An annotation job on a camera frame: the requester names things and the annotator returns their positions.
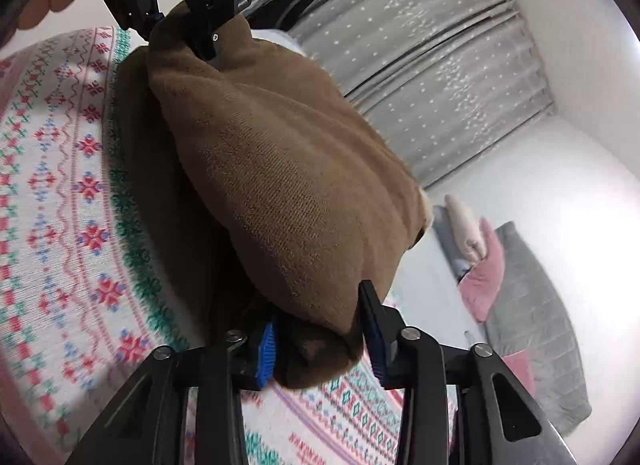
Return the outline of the pink pillow upright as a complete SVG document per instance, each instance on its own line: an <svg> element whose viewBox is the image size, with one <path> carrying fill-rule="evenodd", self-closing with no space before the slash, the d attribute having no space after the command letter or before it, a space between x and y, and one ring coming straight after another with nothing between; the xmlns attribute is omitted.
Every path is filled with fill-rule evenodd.
<svg viewBox="0 0 640 465"><path fill-rule="evenodd" d="M487 255L480 260L458 285L462 301L478 323L484 323L499 295L506 272L506 258L501 241L486 218L480 219L480 233Z"/></svg>

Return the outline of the brown coat with fur collar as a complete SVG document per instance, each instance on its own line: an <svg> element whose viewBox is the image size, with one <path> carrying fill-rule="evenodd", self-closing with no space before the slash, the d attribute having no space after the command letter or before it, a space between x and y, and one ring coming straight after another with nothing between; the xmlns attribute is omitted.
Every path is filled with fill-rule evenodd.
<svg viewBox="0 0 640 465"><path fill-rule="evenodd" d="M206 341L269 322L276 381L321 385L360 360L358 286L388 294L431 203L317 63L242 16L206 62L192 28L176 6L117 71L139 218Z"/></svg>

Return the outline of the grey dotted curtain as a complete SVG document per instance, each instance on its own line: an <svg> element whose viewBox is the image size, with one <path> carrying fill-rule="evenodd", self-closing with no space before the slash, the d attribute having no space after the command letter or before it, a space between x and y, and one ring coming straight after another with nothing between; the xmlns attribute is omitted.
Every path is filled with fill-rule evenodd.
<svg viewBox="0 0 640 465"><path fill-rule="evenodd" d="M423 186L553 108L515 0L330 0L292 36Z"/></svg>

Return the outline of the grey folded pillow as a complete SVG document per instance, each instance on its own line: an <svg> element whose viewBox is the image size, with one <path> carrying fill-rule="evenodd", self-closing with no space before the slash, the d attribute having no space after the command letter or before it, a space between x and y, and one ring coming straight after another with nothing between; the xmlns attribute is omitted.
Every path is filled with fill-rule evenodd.
<svg viewBox="0 0 640 465"><path fill-rule="evenodd" d="M444 206L436 205L433 208L433 214L433 228L438 238L438 243L447 259L452 275L457 282L460 282L470 272L472 265L464 258L454 240L454 231L452 231L447 209Z"/></svg>

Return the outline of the beige folded pillow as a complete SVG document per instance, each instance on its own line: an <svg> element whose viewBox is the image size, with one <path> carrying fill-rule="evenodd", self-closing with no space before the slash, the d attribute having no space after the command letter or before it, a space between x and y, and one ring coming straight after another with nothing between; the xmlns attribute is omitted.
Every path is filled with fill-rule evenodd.
<svg viewBox="0 0 640 465"><path fill-rule="evenodd" d="M480 222L472 209L454 195L445 196L445 207L454 243L470 265L477 265L487 256L487 246L480 229Z"/></svg>

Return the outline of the grey padded headboard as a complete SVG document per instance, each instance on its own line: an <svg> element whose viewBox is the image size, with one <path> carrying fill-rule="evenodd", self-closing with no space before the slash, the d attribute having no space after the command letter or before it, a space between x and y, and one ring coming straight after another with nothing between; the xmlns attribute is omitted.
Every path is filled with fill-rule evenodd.
<svg viewBox="0 0 640 465"><path fill-rule="evenodd" d="M555 429L569 435L592 408L574 327L544 267L510 221L496 230L506 272L485 321L498 355L528 350L535 378L532 396Z"/></svg>

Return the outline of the pink pillow near headboard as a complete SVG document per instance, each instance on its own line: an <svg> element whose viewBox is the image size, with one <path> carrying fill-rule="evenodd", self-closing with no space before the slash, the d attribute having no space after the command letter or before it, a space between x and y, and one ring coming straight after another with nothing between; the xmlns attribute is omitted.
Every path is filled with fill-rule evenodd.
<svg viewBox="0 0 640 465"><path fill-rule="evenodd" d="M514 376L521 381L523 387L533 396L535 394L535 378L529 362L528 350L523 349L510 355L503 355L502 359Z"/></svg>

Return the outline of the grey bed sheet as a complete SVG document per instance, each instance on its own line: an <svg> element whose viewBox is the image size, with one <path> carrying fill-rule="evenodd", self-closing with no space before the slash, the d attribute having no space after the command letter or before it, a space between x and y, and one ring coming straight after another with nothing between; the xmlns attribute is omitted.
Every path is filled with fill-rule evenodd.
<svg viewBox="0 0 640 465"><path fill-rule="evenodd" d="M402 256L390 295L406 323L439 344L469 349L486 341L483 326L462 301L433 230Z"/></svg>

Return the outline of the patterned knit bedspread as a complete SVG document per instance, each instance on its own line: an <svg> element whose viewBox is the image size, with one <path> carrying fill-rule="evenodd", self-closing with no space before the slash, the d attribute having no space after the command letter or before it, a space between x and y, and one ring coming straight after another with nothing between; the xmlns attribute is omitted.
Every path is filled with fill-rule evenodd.
<svg viewBox="0 0 640 465"><path fill-rule="evenodd" d="M1 63L1 459L61 464L156 347L201 344L128 191L106 26Z"/></svg>

